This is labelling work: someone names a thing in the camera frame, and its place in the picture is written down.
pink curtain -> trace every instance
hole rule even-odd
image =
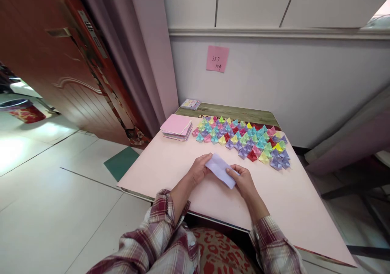
[[[305,154],[305,167],[324,175],[390,147],[390,87],[365,104],[344,126]]]
[[[86,0],[154,136],[178,108],[164,0]]]

green mat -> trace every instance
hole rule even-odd
[[[138,156],[138,153],[135,152],[131,147],[127,147],[107,160],[104,165],[113,175],[113,177],[117,181],[120,181],[120,179],[129,170],[130,166],[133,165],[134,161],[137,160]]]

tiled floor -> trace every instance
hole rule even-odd
[[[62,116],[34,127],[6,113],[0,121],[0,272],[84,273],[115,252],[120,235],[134,230],[150,207],[118,190],[103,165],[125,146],[76,132]],[[321,193],[341,185],[333,175],[311,179]],[[359,200],[325,205],[347,244],[385,246]],[[390,269],[389,262],[374,259],[357,257],[360,268],[354,269],[301,253],[308,273]]]

pink table cover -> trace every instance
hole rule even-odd
[[[191,119],[195,127],[202,120]],[[218,153],[228,164],[249,169],[269,212],[293,245],[356,266],[290,143],[286,149],[291,168],[276,171],[260,161],[242,160],[236,150],[220,144],[198,143],[192,136],[180,142],[163,137],[160,131],[118,186],[154,198],[160,189],[172,190],[196,157]],[[212,174],[195,188],[189,200],[193,212],[252,228],[248,208],[237,189],[229,189]]]

left hand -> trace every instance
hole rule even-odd
[[[211,172],[211,170],[205,166],[211,157],[212,153],[209,153],[196,158],[190,170],[187,172],[187,176],[193,179],[195,185],[200,184],[205,175]]]

